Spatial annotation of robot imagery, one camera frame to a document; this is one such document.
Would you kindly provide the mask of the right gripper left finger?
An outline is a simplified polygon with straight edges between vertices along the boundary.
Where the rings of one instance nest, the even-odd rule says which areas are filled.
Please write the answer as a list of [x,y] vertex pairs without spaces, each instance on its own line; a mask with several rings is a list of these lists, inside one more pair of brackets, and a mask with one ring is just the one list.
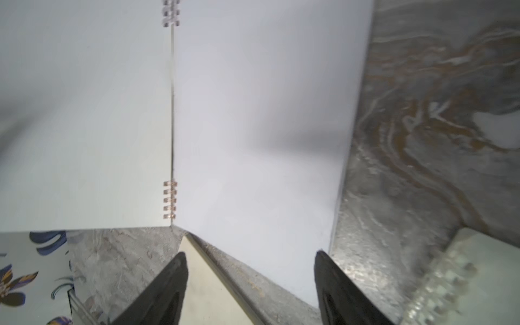
[[188,284],[185,253],[178,253],[113,325],[178,325]]

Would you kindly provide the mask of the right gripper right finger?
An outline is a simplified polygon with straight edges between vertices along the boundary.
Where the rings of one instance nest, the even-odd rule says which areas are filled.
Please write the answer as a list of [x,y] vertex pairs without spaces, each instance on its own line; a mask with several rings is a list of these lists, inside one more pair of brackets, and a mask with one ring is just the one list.
[[316,253],[314,278],[323,324],[393,325],[324,251]]

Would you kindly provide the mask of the cream spiral notebook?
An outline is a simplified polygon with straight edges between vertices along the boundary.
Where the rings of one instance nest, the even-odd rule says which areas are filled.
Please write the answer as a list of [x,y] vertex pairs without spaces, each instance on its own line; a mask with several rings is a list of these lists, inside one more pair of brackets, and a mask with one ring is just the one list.
[[1,231],[177,226],[317,306],[373,1],[2,1]]

